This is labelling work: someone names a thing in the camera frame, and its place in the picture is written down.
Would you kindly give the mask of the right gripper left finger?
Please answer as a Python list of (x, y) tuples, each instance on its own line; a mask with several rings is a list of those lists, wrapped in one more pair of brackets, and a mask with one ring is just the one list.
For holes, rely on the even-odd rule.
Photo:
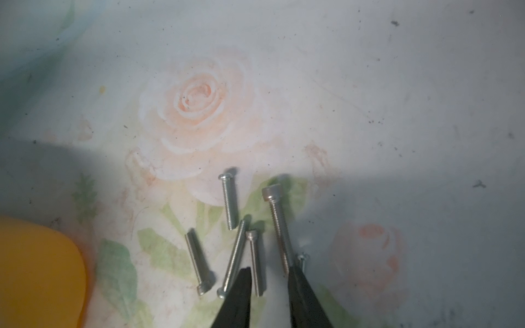
[(252, 295), (252, 270), (239, 271), (211, 328), (249, 328)]

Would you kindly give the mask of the long silver socket screw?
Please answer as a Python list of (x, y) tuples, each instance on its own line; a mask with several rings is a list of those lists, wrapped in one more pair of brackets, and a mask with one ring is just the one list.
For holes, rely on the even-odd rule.
[(262, 189), (262, 198), (269, 203), (273, 225), (276, 231), (280, 258), (285, 276), (289, 275), (290, 268), (295, 265), (295, 254), (288, 233), (284, 208), (282, 205), (283, 190), (281, 184), (272, 184)]

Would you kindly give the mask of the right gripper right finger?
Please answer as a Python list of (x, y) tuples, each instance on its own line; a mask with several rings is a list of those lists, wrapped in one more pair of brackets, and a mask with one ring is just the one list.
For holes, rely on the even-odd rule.
[(298, 266), (289, 268), (288, 299), (292, 328), (333, 327)]

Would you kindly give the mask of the yellow plastic storage tray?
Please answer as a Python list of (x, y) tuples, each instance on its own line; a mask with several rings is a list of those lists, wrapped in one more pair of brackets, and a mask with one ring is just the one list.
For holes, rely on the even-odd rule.
[(83, 256), (67, 236), (1, 217), (2, 327), (80, 327), (87, 281)]

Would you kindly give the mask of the small silver screw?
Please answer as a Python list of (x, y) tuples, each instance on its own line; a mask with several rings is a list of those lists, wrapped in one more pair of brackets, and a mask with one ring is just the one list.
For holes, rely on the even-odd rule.
[(302, 270), (303, 273), (306, 271), (306, 264), (307, 264), (309, 258), (310, 258), (309, 255), (306, 254), (306, 253), (301, 253), (301, 254), (297, 255), (297, 261), (298, 261), (299, 267), (300, 267), (300, 269)]

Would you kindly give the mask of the silver screw round head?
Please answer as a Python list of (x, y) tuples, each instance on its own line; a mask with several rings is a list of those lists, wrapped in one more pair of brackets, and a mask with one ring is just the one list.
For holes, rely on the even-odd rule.
[(224, 172), (218, 176), (224, 196), (224, 209), (226, 212), (226, 225), (229, 230), (234, 230), (238, 222), (237, 199), (235, 195), (234, 176)]

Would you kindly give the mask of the silver screw diagonal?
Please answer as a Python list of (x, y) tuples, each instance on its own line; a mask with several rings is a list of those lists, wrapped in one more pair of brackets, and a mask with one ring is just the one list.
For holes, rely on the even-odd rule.
[(226, 298), (237, 276), (246, 243), (247, 226), (248, 222), (246, 219), (242, 219), (239, 222), (235, 243), (232, 249), (230, 260), (228, 262), (224, 281), (222, 286), (217, 289), (217, 296), (220, 299)]

